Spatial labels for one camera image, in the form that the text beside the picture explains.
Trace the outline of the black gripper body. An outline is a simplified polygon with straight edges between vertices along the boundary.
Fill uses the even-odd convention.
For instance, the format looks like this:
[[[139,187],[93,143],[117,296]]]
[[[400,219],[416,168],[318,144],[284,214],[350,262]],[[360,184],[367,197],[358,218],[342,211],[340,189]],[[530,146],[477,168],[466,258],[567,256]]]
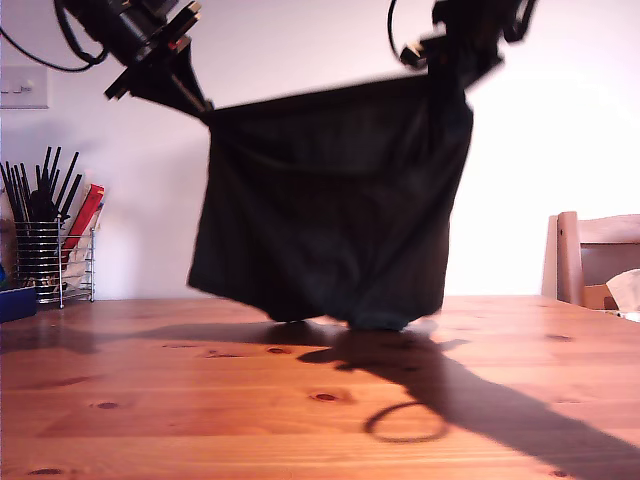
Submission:
[[[130,94],[130,87],[144,75],[164,73],[164,63],[183,48],[191,48],[188,31],[200,19],[202,5],[191,1],[173,18],[167,14],[175,1],[108,1],[104,45],[125,66],[107,88],[109,99]]]

